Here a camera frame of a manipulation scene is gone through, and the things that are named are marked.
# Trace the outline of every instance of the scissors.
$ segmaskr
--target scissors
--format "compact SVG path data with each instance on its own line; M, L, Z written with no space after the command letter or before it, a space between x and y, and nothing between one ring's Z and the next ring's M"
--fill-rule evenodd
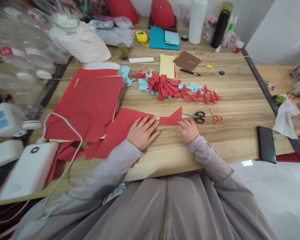
M223 121L223 117L219 117L218 115L216 115L211 108L209 108L210 112L213 114L213 123L214 124L218 124L218 122L222 122Z
M188 117L193 117L194 120L197 122L197 123L204 123L204 119L203 117L206 115L204 112L196 112L195 114L185 114L183 113L182 115L185 115L185 116L188 116Z

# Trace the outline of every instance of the white floor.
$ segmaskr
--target white floor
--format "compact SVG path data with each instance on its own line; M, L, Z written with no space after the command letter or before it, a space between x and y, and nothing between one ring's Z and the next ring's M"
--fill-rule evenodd
M281 240L300 240L300 163L231 164Z

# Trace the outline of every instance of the black pen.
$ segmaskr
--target black pen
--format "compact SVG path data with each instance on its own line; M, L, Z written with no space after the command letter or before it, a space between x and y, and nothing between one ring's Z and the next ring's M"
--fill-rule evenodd
M182 72L187 72L187 73L191 73L193 75L197 75L197 76L201 76L199 73L194 73L194 72L191 72L191 71L188 71L188 70L185 70L185 69L180 69Z

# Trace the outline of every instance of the jacket zipper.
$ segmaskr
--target jacket zipper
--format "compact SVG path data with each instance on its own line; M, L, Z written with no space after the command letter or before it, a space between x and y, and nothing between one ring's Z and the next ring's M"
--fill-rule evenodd
M158 236L158 240L164 240L167 238L167 225L168 225L168 203L169 203L169 181L166 181L166 193L163 205L163 214L161 220L161 228Z

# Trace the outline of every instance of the gray jacket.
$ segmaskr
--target gray jacket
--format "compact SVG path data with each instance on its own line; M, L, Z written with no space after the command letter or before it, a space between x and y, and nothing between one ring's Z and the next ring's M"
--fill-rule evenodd
M12 239L278 239L253 194L213 147L198 136L188 149L204 170L131 182L102 205L143 155L123 141L59 198L48 218L20 227Z

